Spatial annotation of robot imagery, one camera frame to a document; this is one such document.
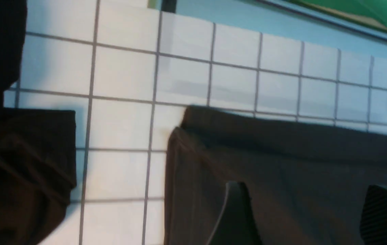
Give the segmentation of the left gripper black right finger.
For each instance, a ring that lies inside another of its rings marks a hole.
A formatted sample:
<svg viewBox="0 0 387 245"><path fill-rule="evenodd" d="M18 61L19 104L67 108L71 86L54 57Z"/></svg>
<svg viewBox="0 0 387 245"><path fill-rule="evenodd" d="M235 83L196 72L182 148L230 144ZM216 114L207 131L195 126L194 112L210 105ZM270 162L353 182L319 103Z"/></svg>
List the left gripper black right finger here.
<svg viewBox="0 0 387 245"><path fill-rule="evenodd" d="M387 245L387 186L368 187L359 231L365 245Z"/></svg>

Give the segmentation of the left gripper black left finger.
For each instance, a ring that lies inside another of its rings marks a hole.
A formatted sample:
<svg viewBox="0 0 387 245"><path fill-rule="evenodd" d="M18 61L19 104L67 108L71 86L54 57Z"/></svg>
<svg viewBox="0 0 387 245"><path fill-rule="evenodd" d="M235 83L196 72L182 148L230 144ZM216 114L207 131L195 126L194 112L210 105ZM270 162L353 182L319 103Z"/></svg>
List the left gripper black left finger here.
<svg viewBox="0 0 387 245"><path fill-rule="evenodd" d="M251 198L244 183L226 183L224 204L208 245L261 245L251 207Z"/></svg>

